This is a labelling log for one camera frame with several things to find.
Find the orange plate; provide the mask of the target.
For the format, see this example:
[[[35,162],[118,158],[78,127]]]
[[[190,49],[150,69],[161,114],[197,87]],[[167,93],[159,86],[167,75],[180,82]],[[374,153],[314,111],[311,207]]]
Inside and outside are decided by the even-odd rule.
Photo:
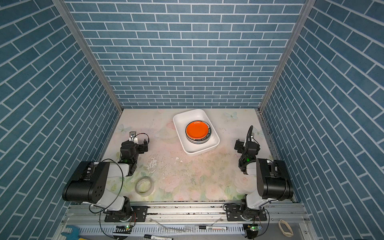
[[[207,137],[210,127],[204,121],[193,121],[186,126],[186,135],[193,140],[200,140]]]

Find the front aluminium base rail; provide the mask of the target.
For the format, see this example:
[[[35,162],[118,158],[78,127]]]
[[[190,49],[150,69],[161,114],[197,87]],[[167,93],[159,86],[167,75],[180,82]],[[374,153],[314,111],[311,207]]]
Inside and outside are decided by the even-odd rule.
[[[133,207],[148,207],[144,222],[106,223],[105,215],[89,209],[88,205],[71,205],[54,239],[66,240],[62,232],[67,225],[79,228],[85,240],[147,240],[145,234],[171,237],[173,240],[244,240],[252,235],[257,240],[285,240],[279,229],[279,219],[290,224],[295,240],[314,240],[316,233],[302,204],[289,201],[265,206],[266,221],[227,221],[223,205],[238,201],[220,202],[136,202]]]

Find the white plastic bin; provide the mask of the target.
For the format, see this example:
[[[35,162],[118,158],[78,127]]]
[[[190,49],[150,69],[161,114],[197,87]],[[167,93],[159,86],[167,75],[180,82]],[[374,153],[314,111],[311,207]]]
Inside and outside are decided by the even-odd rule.
[[[179,113],[173,123],[182,148],[190,157],[214,150],[220,143],[214,125],[202,109]]]

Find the aluminium frame rail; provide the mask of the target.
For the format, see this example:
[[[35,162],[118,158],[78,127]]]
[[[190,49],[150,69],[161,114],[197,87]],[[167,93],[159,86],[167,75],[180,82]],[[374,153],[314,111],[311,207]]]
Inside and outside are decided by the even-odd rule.
[[[74,17],[72,16],[71,12],[69,11],[65,1],[62,0],[52,0],[53,4],[57,8],[59,14],[63,18],[64,22],[68,26],[71,34],[73,35],[74,39],[76,40],[77,44],[79,45],[80,49],[84,53],[85,57],[87,58],[89,64],[91,65],[92,69],[96,73],[96,75],[99,78],[99,81],[107,91],[109,97],[111,98],[112,102],[114,103],[115,107],[117,108],[118,112],[121,114],[123,112],[123,107],[120,104],[120,101],[118,100],[116,94],[114,93],[110,83],[108,82],[103,70],[101,69],[98,61],[96,60],[94,54],[92,53],[92,50],[90,49],[87,41],[85,40],[83,34],[81,33],[81,30],[79,29]]]
[[[307,18],[309,17],[309,14],[315,4],[315,0],[307,0],[305,1],[305,4],[303,5],[303,8],[299,14],[299,17],[298,17],[298,21],[297,23],[295,24],[294,28],[293,28],[293,31],[292,31],[292,34],[287,42],[287,45],[284,49],[284,52],[281,56],[281,59],[279,61],[279,64],[278,66],[276,67],[276,70],[274,72],[274,75],[273,77],[271,78],[271,81],[267,87],[267,90],[266,90],[266,93],[263,97],[263,100],[259,106],[259,113],[262,114],[262,112],[265,110],[266,106],[267,106],[267,103],[273,93],[273,90],[275,88],[275,86],[277,85],[278,81],[279,81],[279,77],[281,76],[282,74],[282,71],[288,61],[288,58],[299,38],[299,35],[304,27],[304,24],[307,20]]]

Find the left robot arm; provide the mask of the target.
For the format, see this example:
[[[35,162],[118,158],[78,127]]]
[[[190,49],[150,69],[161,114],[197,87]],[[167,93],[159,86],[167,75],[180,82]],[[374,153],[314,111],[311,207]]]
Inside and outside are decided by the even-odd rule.
[[[106,223],[133,224],[144,222],[148,207],[133,207],[130,199],[106,189],[107,180],[131,177],[136,168],[140,154],[148,151],[150,140],[142,144],[135,142],[135,136],[122,143],[118,161],[105,159],[101,162],[80,162],[63,189],[62,198],[67,202],[86,202],[100,208]]]

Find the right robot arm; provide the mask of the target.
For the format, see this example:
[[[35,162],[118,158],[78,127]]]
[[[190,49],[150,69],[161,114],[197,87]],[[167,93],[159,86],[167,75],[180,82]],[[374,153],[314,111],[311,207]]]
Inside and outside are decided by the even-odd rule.
[[[239,169],[245,175],[256,177],[257,189],[246,194],[239,205],[223,205],[227,221],[266,221],[266,204],[288,200],[294,195],[287,165],[281,160],[258,158],[260,145],[251,137],[244,142],[236,140],[234,149],[241,154]]]

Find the beige rubber band loop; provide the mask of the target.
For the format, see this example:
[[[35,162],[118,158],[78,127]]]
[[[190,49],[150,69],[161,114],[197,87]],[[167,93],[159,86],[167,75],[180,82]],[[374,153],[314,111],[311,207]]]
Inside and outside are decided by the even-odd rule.
[[[291,227],[290,224],[289,224],[288,222],[286,222],[285,220],[283,220],[283,219],[279,219],[278,226],[279,226],[280,231],[282,232],[282,234],[283,234],[285,237],[287,237],[287,238],[291,238],[291,237],[294,236],[294,232],[293,232],[292,227]]]

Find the aluminium frame rail left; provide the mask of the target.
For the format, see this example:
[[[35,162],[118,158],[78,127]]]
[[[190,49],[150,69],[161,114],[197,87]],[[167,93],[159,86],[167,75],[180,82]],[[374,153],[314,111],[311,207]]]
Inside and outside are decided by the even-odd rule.
[[[109,97],[111,98],[112,102],[114,103],[115,107],[117,108],[118,112],[121,114],[123,112],[123,107],[120,104],[120,101],[118,100],[116,94],[114,93],[110,83],[108,82],[103,70],[101,69],[98,61],[96,60],[94,54],[92,53],[92,50],[90,49],[87,41],[85,40],[83,34],[81,33],[81,30],[79,29],[74,17],[72,16],[71,12],[69,11],[65,1],[62,0],[52,0],[53,4],[57,8],[59,14],[63,18],[64,22],[68,26],[71,34],[73,35],[74,39],[76,40],[77,44],[79,45],[80,49],[84,53],[85,57],[87,58],[89,64],[91,65],[92,69],[96,73],[96,75],[99,78],[99,81],[107,91]]]

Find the aluminium frame rail right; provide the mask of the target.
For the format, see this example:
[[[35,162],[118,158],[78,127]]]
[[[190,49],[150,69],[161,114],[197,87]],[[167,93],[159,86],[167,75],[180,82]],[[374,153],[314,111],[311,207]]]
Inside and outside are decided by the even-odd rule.
[[[299,14],[299,17],[298,17],[298,21],[297,23],[295,24],[294,28],[293,28],[293,31],[292,31],[292,34],[287,42],[287,45],[284,49],[284,52],[281,56],[281,59],[279,61],[279,64],[278,66],[276,67],[276,70],[274,72],[274,75],[273,77],[271,78],[271,81],[267,87],[267,90],[266,90],[266,93],[263,97],[263,100],[259,106],[259,113],[262,114],[262,112],[265,110],[266,106],[267,106],[267,103],[273,93],[273,90],[275,88],[275,86],[277,85],[278,81],[279,81],[279,77],[281,76],[282,74],[282,71],[288,61],[288,58],[299,38],[299,35],[304,27],[304,24],[307,20],[307,18],[309,17],[309,14],[315,4],[315,0],[307,0],[305,1],[305,4],[303,5],[303,8]]]

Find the small green rim plate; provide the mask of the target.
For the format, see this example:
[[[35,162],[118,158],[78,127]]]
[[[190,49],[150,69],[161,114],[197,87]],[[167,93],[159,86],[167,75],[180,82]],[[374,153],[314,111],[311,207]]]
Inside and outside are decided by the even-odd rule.
[[[185,133],[191,143],[203,144],[211,137],[212,130],[204,121],[192,121],[186,126]]]

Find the clear tape roll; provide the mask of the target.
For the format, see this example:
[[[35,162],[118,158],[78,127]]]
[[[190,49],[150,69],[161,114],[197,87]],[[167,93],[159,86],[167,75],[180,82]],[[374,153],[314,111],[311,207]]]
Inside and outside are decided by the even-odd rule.
[[[142,197],[148,197],[151,195],[154,191],[154,188],[155,184],[150,177],[140,178],[135,185],[136,193]]]

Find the black marker pen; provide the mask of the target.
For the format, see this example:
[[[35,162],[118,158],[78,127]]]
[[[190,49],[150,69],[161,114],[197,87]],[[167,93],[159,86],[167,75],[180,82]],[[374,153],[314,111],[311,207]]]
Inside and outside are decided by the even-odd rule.
[[[144,238],[149,240],[173,240],[173,238],[171,237],[155,236],[155,235],[148,235],[148,234],[145,234]]]

